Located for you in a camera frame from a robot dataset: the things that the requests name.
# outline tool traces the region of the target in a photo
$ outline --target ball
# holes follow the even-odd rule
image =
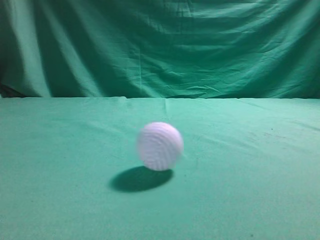
[[[144,165],[154,171],[172,168],[184,150],[179,131],[165,122],[152,122],[141,131],[137,150]]]

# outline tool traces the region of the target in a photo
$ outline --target green tablecloth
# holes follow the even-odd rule
[[[139,129],[184,138],[140,167]],[[316,240],[320,100],[0,100],[2,240]]]

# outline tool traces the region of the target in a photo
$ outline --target white ball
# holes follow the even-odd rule
[[[174,166],[184,150],[181,134],[170,124],[152,122],[140,132],[137,148],[144,165],[155,171]]]

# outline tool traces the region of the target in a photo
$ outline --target green cloth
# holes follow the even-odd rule
[[[319,98],[319,0],[1,0],[30,97]]]
[[[316,240],[319,106],[317,99],[3,98],[0,239]],[[153,121],[183,136],[173,171],[139,167],[136,138]]]

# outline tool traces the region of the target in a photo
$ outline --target dark spot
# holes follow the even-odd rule
[[[120,172],[110,181],[109,185],[120,192],[142,192],[164,185],[173,176],[172,170],[153,171],[139,166]]]

